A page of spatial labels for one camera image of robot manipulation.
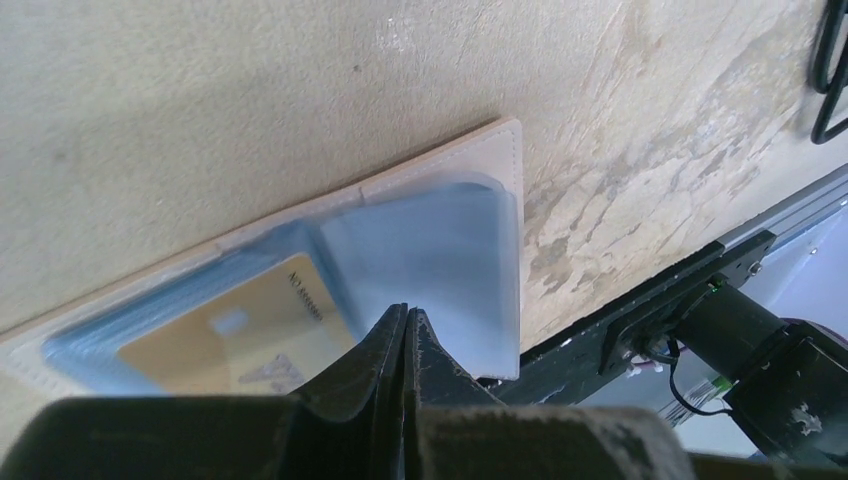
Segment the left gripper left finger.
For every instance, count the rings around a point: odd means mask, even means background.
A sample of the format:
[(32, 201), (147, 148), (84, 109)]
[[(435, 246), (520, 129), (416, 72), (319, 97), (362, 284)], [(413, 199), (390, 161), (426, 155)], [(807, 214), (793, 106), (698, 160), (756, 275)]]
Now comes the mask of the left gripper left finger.
[(388, 307), (366, 337), (298, 388), (286, 479), (397, 479), (408, 306)]

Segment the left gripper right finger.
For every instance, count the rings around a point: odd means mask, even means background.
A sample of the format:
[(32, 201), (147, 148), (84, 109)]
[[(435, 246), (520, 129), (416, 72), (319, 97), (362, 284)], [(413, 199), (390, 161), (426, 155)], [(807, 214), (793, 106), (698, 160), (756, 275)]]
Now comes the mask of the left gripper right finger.
[(485, 457), (480, 408), (502, 403), (444, 349), (422, 309), (405, 332), (405, 477), (457, 478)]

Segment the gold credit card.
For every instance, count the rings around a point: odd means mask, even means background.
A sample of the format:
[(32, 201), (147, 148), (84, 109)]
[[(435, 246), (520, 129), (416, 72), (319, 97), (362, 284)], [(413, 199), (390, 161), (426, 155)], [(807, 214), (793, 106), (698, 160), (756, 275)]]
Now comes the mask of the gold credit card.
[(316, 265), (298, 253), (117, 355), (168, 394), (285, 395), (355, 343)]

